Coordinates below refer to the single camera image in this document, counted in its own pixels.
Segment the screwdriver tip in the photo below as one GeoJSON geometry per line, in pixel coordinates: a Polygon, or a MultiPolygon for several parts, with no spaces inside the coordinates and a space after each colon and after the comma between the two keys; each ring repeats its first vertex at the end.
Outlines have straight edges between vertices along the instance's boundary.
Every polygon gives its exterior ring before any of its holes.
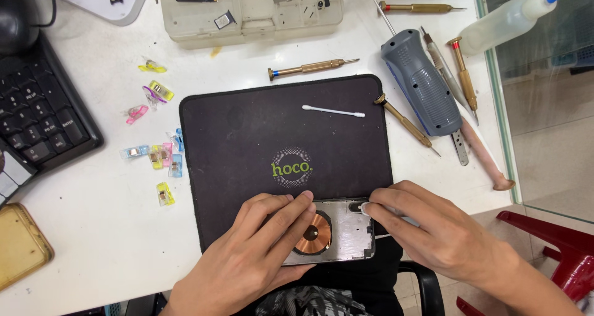
{"type": "Polygon", "coordinates": [[[433,147],[430,147],[429,149],[433,150],[433,152],[436,153],[437,156],[441,157],[440,153],[438,153],[435,149],[433,149],[433,147]]]}

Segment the mouse pad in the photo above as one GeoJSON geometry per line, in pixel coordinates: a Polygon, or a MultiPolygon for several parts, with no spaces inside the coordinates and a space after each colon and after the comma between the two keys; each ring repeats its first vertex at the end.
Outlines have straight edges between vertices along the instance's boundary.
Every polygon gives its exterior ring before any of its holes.
{"type": "Polygon", "coordinates": [[[357,75],[185,98],[179,114],[201,250],[261,192],[336,199],[391,185],[384,109],[374,104],[381,93],[377,77],[357,75]]]}

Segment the gray handle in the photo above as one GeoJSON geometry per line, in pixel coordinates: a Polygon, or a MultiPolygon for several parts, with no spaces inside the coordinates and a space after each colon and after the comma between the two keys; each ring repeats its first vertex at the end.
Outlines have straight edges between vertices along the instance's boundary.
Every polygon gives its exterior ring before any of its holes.
{"type": "Polygon", "coordinates": [[[420,43],[417,30],[404,30],[381,47],[381,58],[396,78],[430,136],[446,136],[462,127],[454,97],[420,43]]]}

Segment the brass screwdriver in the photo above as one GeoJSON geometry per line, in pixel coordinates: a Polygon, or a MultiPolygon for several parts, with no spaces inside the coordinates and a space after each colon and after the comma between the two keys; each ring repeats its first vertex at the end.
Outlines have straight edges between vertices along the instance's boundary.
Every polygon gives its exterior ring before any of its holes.
{"type": "Polygon", "coordinates": [[[359,61],[359,59],[346,60],[346,61],[343,59],[336,59],[336,60],[330,60],[330,61],[310,63],[308,65],[302,65],[302,66],[299,66],[296,68],[289,68],[289,69],[283,69],[283,70],[272,70],[272,69],[268,68],[268,77],[270,77],[270,81],[272,81],[274,79],[274,77],[278,77],[278,76],[295,74],[297,72],[314,72],[314,71],[319,71],[319,70],[333,69],[333,68],[338,68],[338,67],[342,66],[343,64],[357,62],[357,61],[359,61]]]}
{"type": "Polygon", "coordinates": [[[466,98],[466,101],[468,101],[468,105],[471,107],[472,112],[475,114],[476,121],[478,122],[479,117],[476,115],[476,110],[479,106],[476,102],[475,89],[472,87],[471,76],[468,74],[468,70],[464,64],[464,58],[462,57],[462,52],[460,51],[460,43],[458,42],[460,40],[462,40],[462,37],[454,38],[448,41],[448,45],[454,49],[454,53],[456,54],[456,62],[458,63],[458,68],[460,70],[458,74],[462,84],[462,91],[464,92],[464,97],[466,98]]]}
{"type": "Polygon", "coordinates": [[[389,11],[407,11],[420,12],[425,14],[444,14],[452,10],[466,10],[466,8],[455,8],[448,4],[386,4],[385,1],[380,1],[380,8],[384,12],[389,11]]]}
{"type": "Polygon", "coordinates": [[[431,141],[425,135],[423,135],[423,133],[421,133],[420,130],[417,127],[415,127],[408,119],[406,119],[405,116],[401,115],[398,112],[398,110],[396,110],[394,106],[392,106],[392,104],[388,103],[388,101],[385,99],[385,93],[382,93],[380,97],[377,97],[374,103],[382,105],[386,110],[388,110],[388,112],[392,113],[396,117],[396,119],[398,119],[398,121],[400,121],[400,123],[405,127],[405,129],[408,130],[409,133],[412,134],[412,136],[416,137],[416,139],[419,140],[419,142],[422,145],[433,150],[433,152],[436,153],[437,156],[441,157],[440,153],[433,149],[433,144],[431,143],[431,141]]]}

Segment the blue clip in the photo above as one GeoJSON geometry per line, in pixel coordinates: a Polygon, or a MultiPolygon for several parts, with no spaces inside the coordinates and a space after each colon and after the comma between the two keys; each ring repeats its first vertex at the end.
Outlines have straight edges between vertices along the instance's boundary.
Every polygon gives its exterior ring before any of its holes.
{"type": "Polygon", "coordinates": [[[171,164],[169,165],[169,176],[181,178],[182,176],[182,155],[171,155],[171,164]]]}
{"type": "Polygon", "coordinates": [[[175,135],[177,135],[178,137],[175,139],[175,141],[178,142],[178,152],[182,152],[183,151],[183,136],[182,136],[182,129],[178,128],[177,130],[175,130],[175,135]]]}
{"type": "Polygon", "coordinates": [[[149,153],[149,146],[148,145],[139,145],[137,147],[132,147],[124,150],[119,151],[120,157],[122,159],[129,159],[131,157],[138,157],[144,156],[149,153]]]}

